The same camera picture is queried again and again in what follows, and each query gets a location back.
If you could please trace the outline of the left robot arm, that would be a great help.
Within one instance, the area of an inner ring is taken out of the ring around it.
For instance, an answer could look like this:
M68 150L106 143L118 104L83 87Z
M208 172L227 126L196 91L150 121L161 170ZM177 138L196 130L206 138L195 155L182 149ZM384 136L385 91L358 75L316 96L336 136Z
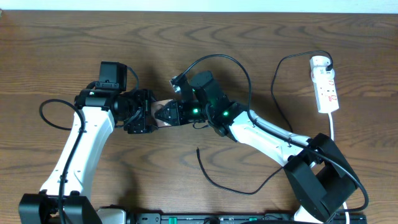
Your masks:
M134 70L119 62L100 65L91 82L67 105L73 126L61 156L36 194L19 203L22 223L134 223L134 215L117 206L95 210L90 202L93 180L104 145L115 129L129 134L153 132L152 92L135 86L127 90L127 74Z

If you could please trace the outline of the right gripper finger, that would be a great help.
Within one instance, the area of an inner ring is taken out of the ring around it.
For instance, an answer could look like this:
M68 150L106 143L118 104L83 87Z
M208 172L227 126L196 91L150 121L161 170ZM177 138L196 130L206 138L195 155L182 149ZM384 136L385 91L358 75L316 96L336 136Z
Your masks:
M179 117L175 113L156 113L155 121L158 126L178 126L180 124Z
M156 118L177 118L178 103L175 100L167 102L161 109L155 112Z

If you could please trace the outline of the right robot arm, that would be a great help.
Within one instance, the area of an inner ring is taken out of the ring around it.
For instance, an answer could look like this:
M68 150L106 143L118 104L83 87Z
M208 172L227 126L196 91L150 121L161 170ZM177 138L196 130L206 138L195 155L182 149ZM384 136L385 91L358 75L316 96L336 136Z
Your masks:
M246 105L231 101L210 71L188 80L174 77L171 85L182 95L154 114L169 126L208 122L217 134L247 144L283 168L301 207L295 220L327 222L358 188L358 178L331 137L314 138L286 131Z

